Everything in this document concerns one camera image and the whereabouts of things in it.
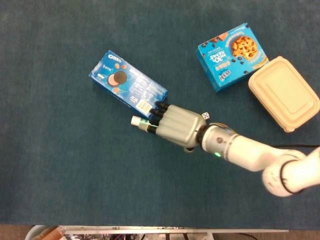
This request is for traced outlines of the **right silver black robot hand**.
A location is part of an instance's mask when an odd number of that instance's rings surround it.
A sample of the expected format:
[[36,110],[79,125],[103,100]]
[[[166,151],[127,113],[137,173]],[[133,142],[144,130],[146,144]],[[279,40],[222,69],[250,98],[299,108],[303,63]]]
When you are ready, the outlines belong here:
[[207,125],[209,114],[201,115],[160,101],[156,102],[156,106],[149,111],[156,117],[151,121],[155,127],[149,131],[183,147],[186,152],[193,152],[199,145],[197,134]]

